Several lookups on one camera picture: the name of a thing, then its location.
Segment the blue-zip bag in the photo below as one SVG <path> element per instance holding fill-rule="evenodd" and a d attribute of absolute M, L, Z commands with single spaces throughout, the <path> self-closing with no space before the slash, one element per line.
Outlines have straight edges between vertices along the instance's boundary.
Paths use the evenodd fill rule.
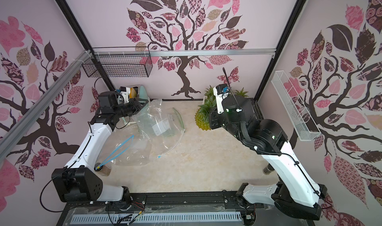
<path fill-rule="evenodd" d="M 122 142 L 118 147 L 116 147 L 111 154 L 98 166 L 95 166 L 95 171 L 99 171 L 104 165 L 106 165 L 108 162 L 113 161 L 114 159 L 118 158 L 120 155 L 122 155 L 128 147 L 126 147 L 124 150 L 122 150 L 120 153 L 116 153 L 120 148 L 122 148 L 125 144 L 128 142 L 133 142 L 135 135 L 130 136 L 128 139 L 126 139 L 124 142 Z"/>

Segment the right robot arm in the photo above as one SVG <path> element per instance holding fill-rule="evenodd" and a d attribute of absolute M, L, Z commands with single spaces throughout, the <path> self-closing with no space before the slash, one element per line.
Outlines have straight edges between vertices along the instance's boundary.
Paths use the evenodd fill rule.
<path fill-rule="evenodd" d="M 319 200 L 327 188 L 309 176 L 282 127 L 273 120 L 257 118 L 247 98 L 221 94 L 215 100 L 210 127 L 225 129 L 265 159 L 279 177 L 278 183 L 268 186 L 244 185 L 240 197 L 248 204 L 275 206 L 291 218 L 318 221 L 322 213 Z"/>

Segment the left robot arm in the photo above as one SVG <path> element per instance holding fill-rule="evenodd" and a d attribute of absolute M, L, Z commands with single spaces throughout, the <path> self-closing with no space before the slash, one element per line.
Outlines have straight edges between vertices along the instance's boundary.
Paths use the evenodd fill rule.
<path fill-rule="evenodd" d="M 121 118 L 138 114 L 149 98 L 129 98 L 126 91 L 108 91 L 98 96 L 99 107 L 89 123 L 89 131 L 74 156 L 52 173 L 52 182 L 62 202 L 131 203 L 127 187 L 103 183 L 96 171 L 106 164 L 96 160 Z"/>

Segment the zip bag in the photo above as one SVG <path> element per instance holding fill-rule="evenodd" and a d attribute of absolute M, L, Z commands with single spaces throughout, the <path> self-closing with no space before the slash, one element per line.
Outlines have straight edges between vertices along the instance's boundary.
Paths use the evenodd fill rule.
<path fill-rule="evenodd" d="M 143 134 L 144 138 L 149 141 L 152 146 L 152 153 L 157 157 L 161 158 L 171 150 L 173 150 L 182 140 L 185 133 L 185 129 L 167 129 L 166 131 L 161 131 L 160 129 L 154 131 L 151 129 L 142 130 L 140 132 Z"/>

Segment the pineapple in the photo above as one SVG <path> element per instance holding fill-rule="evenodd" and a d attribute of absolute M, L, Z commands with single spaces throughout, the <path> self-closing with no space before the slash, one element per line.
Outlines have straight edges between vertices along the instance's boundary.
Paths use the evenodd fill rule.
<path fill-rule="evenodd" d="M 241 96 L 243 98 L 247 98 L 248 95 L 247 95 L 247 91 L 244 90 L 244 88 L 242 88 L 241 90 L 236 90 L 235 91 L 235 94 L 238 95 L 238 96 Z"/>
<path fill-rule="evenodd" d="M 204 130 L 208 131 L 211 130 L 210 127 L 210 109 L 214 108 L 216 106 L 216 99 L 214 96 L 210 96 L 205 98 L 205 101 L 202 105 L 199 105 L 199 109 L 197 110 L 195 114 L 195 122 L 196 125 Z"/>
<path fill-rule="evenodd" d="M 212 99 L 212 100 L 215 99 L 215 95 L 213 93 L 213 89 L 214 89 L 214 87 L 212 87 L 212 86 L 209 86 L 208 88 L 205 89 L 205 97 L 206 98 Z"/>

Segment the green-zip bag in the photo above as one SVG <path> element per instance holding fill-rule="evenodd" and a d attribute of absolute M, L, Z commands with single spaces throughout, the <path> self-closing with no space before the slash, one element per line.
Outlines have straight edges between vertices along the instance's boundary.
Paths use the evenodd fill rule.
<path fill-rule="evenodd" d="M 180 136 L 185 132 L 179 112 L 167 108 L 162 99 L 152 100 L 132 118 L 149 138 Z"/>

